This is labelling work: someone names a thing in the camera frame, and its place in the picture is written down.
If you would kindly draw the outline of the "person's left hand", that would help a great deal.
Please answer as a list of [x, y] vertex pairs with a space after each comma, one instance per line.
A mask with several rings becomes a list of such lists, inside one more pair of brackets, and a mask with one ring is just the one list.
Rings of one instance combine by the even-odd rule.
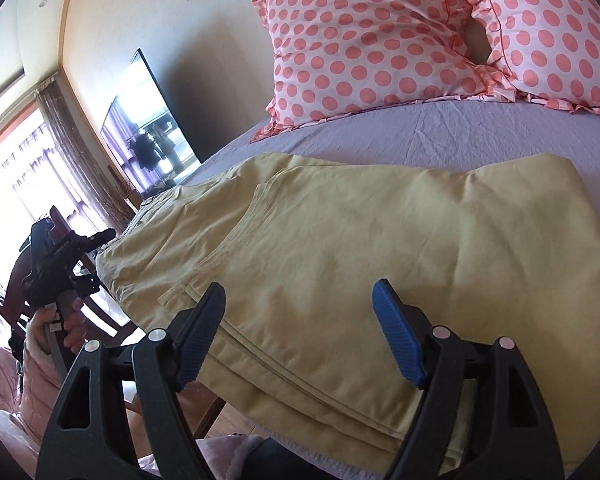
[[27, 346], [37, 348], [49, 356], [52, 353], [50, 338], [55, 337], [54, 333], [61, 333], [62, 345], [73, 354], [78, 354], [86, 336], [86, 317], [82, 313], [82, 307], [83, 301], [80, 298], [73, 300], [72, 311], [64, 315], [63, 321], [52, 308], [38, 309], [28, 325]]

